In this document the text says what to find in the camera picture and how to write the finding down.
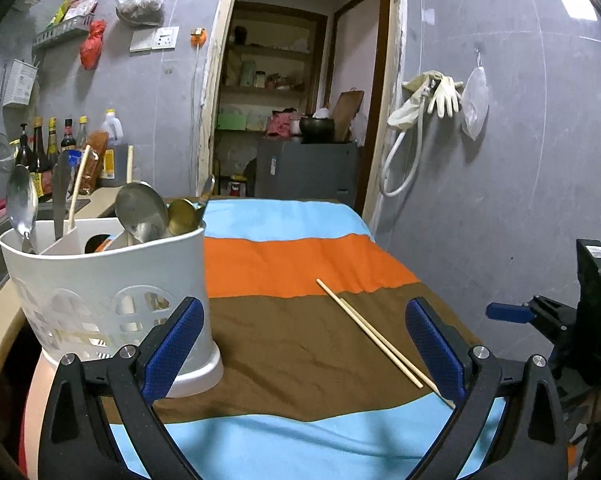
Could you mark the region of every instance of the door frame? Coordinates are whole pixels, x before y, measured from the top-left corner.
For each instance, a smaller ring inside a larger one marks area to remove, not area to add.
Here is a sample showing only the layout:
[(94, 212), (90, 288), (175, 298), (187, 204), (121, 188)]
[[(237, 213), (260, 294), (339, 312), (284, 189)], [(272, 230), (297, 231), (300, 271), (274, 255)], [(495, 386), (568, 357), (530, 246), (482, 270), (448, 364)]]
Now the door frame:
[[(236, 0), (220, 0), (209, 38), (208, 56), (203, 80), (202, 111), (198, 137), (196, 194), (199, 194), (213, 164), (213, 125), (218, 107), (220, 72), (229, 37), (229, 22)], [(365, 146), (359, 167), (354, 210), (367, 224), (372, 219), (379, 196), (379, 165), (387, 133), (387, 119), (395, 100), (398, 76), (397, 55), (400, 29), (398, 24), (400, 0), (381, 0), (376, 58), (370, 96), (370, 113)]]

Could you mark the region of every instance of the red plastic bag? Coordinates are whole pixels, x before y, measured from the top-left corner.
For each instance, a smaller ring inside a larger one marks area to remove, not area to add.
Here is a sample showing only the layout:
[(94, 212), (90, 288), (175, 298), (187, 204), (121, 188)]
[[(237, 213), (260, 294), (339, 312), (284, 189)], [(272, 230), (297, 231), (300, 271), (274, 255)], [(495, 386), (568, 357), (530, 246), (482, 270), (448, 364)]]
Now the red plastic bag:
[(89, 36), (80, 46), (80, 63), (85, 70), (94, 69), (100, 59), (106, 27), (104, 20), (96, 20), (89, 26)]

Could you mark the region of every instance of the white hose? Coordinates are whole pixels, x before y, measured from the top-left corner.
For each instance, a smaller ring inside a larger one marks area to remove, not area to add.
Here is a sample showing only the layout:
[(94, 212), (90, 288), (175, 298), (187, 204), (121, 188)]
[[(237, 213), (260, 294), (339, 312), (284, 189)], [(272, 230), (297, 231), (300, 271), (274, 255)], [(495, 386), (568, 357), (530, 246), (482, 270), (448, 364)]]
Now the white hose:
[(412, 163), (412, 168), (409, 170), (409, 174), (407, 175), (405, 182), (403, 182), (398, 189), (395, 189), (394, 191), (387, 191), (389, 165), (394, 159), (394, 155), (396, 155), (396, 152), (399, 150), (399, 146), (401, 145), (401, 142), (403, 142), (407, 130), (403, 130), (399, 134), (399, 138), (396, 139), (396, 142), (394, 142), (391, 150), (389, 150), (389, 155), (387, 156), (385, 164), (383, 165), (383, 170), (381, 171), (381, 194), (387, 198), (392, 198), (403, 192), (403, 190), (412, 183), (412, 180), (414, 180), (414, 177), (417, 174), (418, 162), (420, 161), (421, 149), (423, 147), (423, 111), (425, 110), (425, 99), (426, 97), (423, 95), (421, 97), (420, 105), (418, 106), (417, 152), (414, 155), (414, 162)]

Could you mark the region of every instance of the wooden cutting board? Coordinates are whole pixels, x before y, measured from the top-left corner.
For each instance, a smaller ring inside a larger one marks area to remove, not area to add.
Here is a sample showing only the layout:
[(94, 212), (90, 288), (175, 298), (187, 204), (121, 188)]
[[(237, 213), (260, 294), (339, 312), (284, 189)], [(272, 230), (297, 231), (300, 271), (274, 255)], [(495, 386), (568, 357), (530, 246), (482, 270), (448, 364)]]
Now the wooden cutting board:
[(332, 111), (332, 119), (336, 123), (334, 135), (336, 142), (343, 142), (347, 138), (349, 125), (358, 113), (364, 95), (363, 90), (350, 90), (349, 92), (342, 92), (338, 96), (337, 105)]

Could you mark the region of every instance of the metal ladle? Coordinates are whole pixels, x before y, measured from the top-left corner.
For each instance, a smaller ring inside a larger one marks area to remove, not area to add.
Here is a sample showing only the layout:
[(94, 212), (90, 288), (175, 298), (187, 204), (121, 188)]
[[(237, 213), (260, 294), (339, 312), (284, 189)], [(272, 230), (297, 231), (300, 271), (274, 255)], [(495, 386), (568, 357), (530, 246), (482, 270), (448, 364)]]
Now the metal ladle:
[(16, 166), (7, 183), (7, 216), (14, 228), (23, 237), (23, 253), (36, 254), (30, 240), (38, 213), (38, 194), (29, 170)]
[(167, 230), (167, 206), (148, 184), (130, 182), (122, 186), (114, 208), (122, 227), (143, 244), (158, 240)]
[(214, 176), (210, 177), (202, 187), (199, 202), (194, 205), (189, 200), (179, 198), (174, 200), (167, 210), (167, 229), (174, 236), (191, 233), (200, 227), (202, 216), (205, 214), (207, 203), (214, 189)]

